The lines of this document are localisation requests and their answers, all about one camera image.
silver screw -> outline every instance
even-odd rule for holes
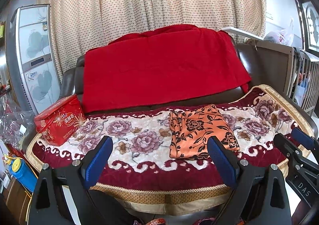
[[[246,159],[241,159],[239,163],[242,164],[243,166],[248,165],[248,161]]]
[[[277,169],[278,169],[278,167],[277,167],[276,164],[271,164],[270,167],[271,167],[273,170],[277,170]]]
[[[44,164],[42,165],[42,169],[44,169],[44,170],[47,170],[49,167],[50,167],[50,166],[49,166],[48,163],[44,163]]]
[[[81,161],[79,159],[73,160],[72,161],[72,165],[77,167],[79,164],[81,163]]]

blue container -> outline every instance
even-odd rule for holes
[[[9,172],[21,183],[26,189],[33,192],[37,183],[37,178],[32,170],[28,167],[23,159],[17,158],[9,166]]]

transparent plastic bag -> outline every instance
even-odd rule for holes
[[[291,46],[293,42],[293,18],[291,18],[287,29],[270,31],[265,36],[264,41]]]
[[[19,149],[19,142],[34,127],[33,111],[22,111],[7,95],[1,98],[0,105],[0,140]]]

red gift box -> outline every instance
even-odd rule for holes
[[[37,133],[54,146],[65,143],[85,121],[76,95],[61,98],[34,118]]]

folded orange cloth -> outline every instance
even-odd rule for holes
[[[234,133],[215,105],[169,115],[171,158],[207,159],[207,140],[216,136],[227,150],[239,150]]]

